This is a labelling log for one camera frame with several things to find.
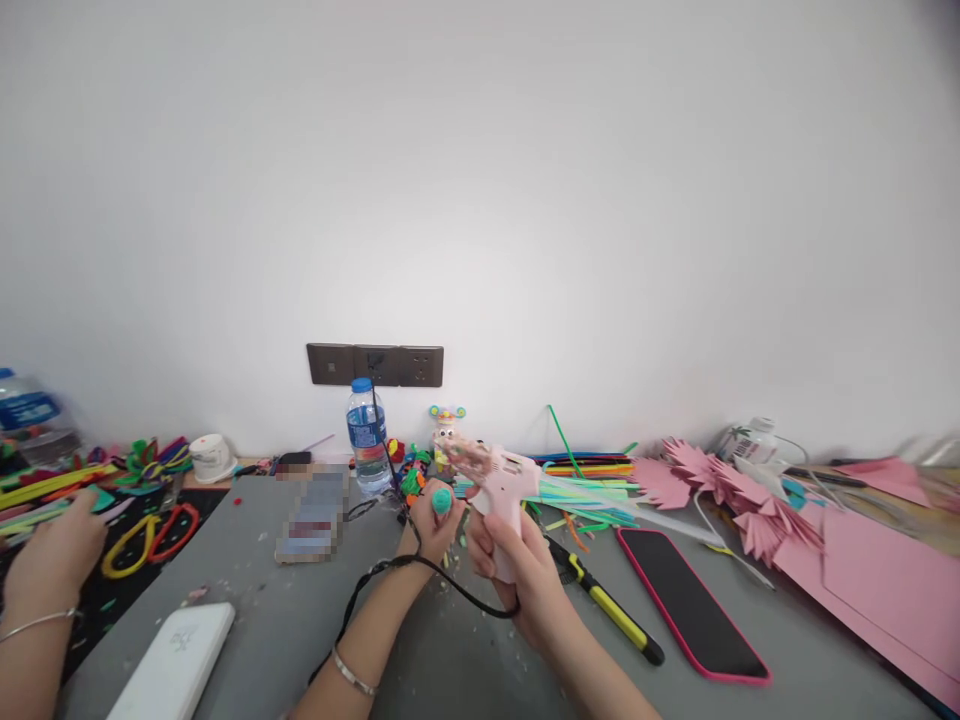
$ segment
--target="pink glue gun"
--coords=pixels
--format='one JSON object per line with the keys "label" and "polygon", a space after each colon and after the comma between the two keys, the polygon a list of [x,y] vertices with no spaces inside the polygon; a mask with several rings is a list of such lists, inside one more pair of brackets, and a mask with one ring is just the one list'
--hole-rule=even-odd
{"label": "pink glue gun", "polygon": [[[540,466],[500,446],[457,439],[448,443],[451,464],[473,480],[480,492],[470,501],[478,512],[502,518],[520,534],[520,502],[540,494]],[[493,551],[497,579],[514,582],[513,568],[499,547]]]}

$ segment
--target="hand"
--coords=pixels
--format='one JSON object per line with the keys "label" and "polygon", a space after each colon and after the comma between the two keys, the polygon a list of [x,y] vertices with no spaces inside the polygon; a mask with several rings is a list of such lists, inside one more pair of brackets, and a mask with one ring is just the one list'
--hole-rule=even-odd
{"label": "hand", "polygon": [[[420,554],[437,565],[443,560],[443,554],[450,549],[450,545],[456,537],[457,528],[460,527],[463,511],[467,507],[463,500],[454,498],[450,512],[443,518],[443,522],[437,525],[436,513],[433,512],[433,494],[442,487],[449,486],[437,478],[433,478],[423,489],[420,499],[410,508],[410,520],[417,526],[417,532],[420,533],[422,543]],[[410,523],[407,523],[407,527],[403,531],[403,537],[400,538],[400,545],[397,547],[397,555],[414,555],[416,552],[417,538]],[[427,578],[433,574],[430,568],[421,563],[416,563],[415,567],[427,571]]]}
{"label": "hand", "polygon": [[77,606],[107,537],[103,521],[90,513],[96,502],[93,490],[82,490],[63,515],[36,529],[7,573],[7,613],[29,620]]}
{"label": "hand", "polygon": [[[521,534],[517,535],[501,518],[472,512],[467,523],[467,552],[474,572],[490,579],[505,609],[516,607],[517,598],[520,599],[520,612],[513,622],[534,650],[543,652],[544,640],[555,635],[559,628],[579,622],[579,616],[563,590],[540,528],[526,513],[521,514],[520,524]],[[515,585],[494,577],[497,573],[493,560],[495,545],[503,550],[513,566]]]}

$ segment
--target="power socket panel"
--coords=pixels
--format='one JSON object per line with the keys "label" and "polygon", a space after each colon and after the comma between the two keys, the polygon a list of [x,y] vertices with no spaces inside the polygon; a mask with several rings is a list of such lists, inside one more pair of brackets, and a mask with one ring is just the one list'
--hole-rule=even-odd
{"label": "power socket panel", "polygon": [[442,387],[443,348],[408,346],[397,348],[401,387]]}
{"label": "power socket panel", "polygon": [[399,350],[395,345],[354,345],[353,377],[368,377],[377,387],[396,387],[400,384]]}
{"label": "power socket panel", "polygon": [[307,361],[314,385],[349,385],[353,382],[353,345],[308,343]]}

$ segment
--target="black phone screen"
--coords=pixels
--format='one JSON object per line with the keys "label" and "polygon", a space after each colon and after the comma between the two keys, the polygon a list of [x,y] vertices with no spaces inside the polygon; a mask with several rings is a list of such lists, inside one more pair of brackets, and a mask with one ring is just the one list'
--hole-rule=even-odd
{"label": "black phone screen", "polygon": [[[660,606],[687,656],[707,675],[754,678],[770,671],[727,617],[683,555],[666,535],[653,530],[621,530],[620,545]],[[735,677],[716,680],[734,680]]]}

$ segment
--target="black cord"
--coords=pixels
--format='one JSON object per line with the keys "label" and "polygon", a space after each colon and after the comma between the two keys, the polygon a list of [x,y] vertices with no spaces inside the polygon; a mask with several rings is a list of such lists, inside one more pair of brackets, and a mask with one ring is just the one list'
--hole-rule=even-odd
{"label": "black cord", "polygon": [[[370,369],[370,375],[372,376],[375,368],[371,366],[369,369]],[[372,377],[370,378],[370,389],[373,392],[373,413],[374,413],[375,421],[377,423],[375,432],[379,433],[380,432],[380,406],[377,403],[377,388],[376,388],[376,385],[374,385],[373,383]],[[360,592],[367,586],[367,584],[374,577],[382,573],[384,570],[388,570],[390,568],[395,568],[395,567],[405,567],[406,565],[410,565],[411,563],[415,563],[415,562],[418,562],[421,565],[426,565],[428,568],[430,568],[435,573],[440,575],[440,577],[442,577],[444,580],[450,583],[450,585],[454,588],[454,590],[459,592],[467,600],[469,600],[474,606],[479,608],[482,612],[487,613],[491,617],[495,617],[498,620],[510,620],[511,618],[515,617],[516,614],[520,612],[519,597],[517,598],[517,604],[510,610],[500,610],[498,608],[491,607],[487,605],[485,602],[483,602],[482,600],[475,597],[472,593],[470,593],[470,591],[468,591],[466,588],[460,585],[460,583],[458,583],[452,577],[447,575],[447,573],[443,570],[443,568],[436,565],[433,561],[428,560],[427,558],[423,557],[420,554],[420,550],[423,547],[423,541],[420,539],[420,533],[417,530],[416,523],[414,523],[413,520],[410,518],[410,510],[407,507],[407,504],[403,501],[402,493],[399,490],[398,483],[397,483],[397,471],[393,466],[393,460],[390,459],[390,449],[387,447],[387,439],[381,436],[380,440],[383,443],[384,451],[387,453],[387,462],[390,463],[390,472],[392,473],[391,476],[394,481],[393,485],[394,485],[394,489],[397,491],[398,497],[400,498],[400,502],[401,502],[400,507],[402,508],[402,514],[406,522],[413,529],[414,536],[416,536],[417,538],[417,552],[414,555],[398,555],[392,560],[381,560],[372,568],[370,568],[368,572],[362,575],[359,580],[357,580],[357,585],[353,589],[353,594],[350,596],[350,600],[347,601],[347,607],[344,609],[343,623],[340,625],[340,632],[337,633],[337,639],[334,641],[333,646],[336,647],[337,643],[339,643],[343,639],[344,634],[347,632],[347,626],[350,625],[350,618],[353,616],[354,608],[357,605],[357,598],[360,597]],[[355,507],[351,508],[350,511],[347,513],[347,522],[349,522],[350,520],[355,520],[356,518],[360,517],[365,512],[367,512],[370,508],[372,508],[375,504],[376,504],[376,499],[372,501],[368,500],[364,503],[360,503],[359,505],[356,505]],[[358,514],[354,515],[354,511],[360,509],[361,507],[363,507],[362,512],[359,512]],[[327,653],[327,656],[323,659],[323,662],[321,662],[320,665],[317,666],[317,669],[314,670],[313,674],[310,676],[310,682],[313,682],[313,679],[317,676],[317,673],[320,672],[320,668],[322,668],[324,664],[327,662],[327,660],[329,659],[330,659],[330,653]]]}

